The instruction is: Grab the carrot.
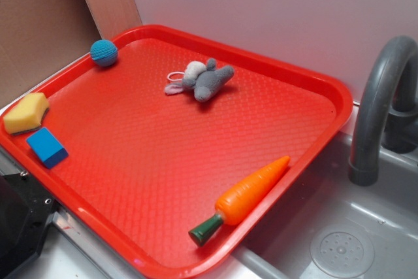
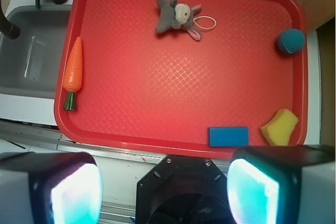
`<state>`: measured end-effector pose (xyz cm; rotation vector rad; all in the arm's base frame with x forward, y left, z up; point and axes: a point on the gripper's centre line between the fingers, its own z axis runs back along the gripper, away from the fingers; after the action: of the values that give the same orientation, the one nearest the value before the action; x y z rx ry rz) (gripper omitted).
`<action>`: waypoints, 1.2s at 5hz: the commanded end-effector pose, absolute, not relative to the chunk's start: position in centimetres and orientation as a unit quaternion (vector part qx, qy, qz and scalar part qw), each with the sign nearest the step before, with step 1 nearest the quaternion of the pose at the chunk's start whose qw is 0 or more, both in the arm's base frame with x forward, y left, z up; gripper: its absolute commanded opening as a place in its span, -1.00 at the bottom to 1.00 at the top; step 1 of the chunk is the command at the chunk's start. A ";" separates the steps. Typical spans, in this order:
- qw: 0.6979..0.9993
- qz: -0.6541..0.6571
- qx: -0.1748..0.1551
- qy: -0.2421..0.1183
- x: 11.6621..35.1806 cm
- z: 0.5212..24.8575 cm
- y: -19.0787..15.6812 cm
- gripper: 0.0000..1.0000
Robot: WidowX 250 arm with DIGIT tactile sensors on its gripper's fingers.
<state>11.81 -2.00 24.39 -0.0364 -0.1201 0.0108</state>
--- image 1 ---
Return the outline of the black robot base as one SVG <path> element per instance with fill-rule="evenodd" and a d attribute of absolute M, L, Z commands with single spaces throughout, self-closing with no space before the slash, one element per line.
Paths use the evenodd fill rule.
<path fill-rule="evenodd" d="M 34 262 L 57 210 L 57 201 L 32 175 L 1 176 L 1 278 Z"/>

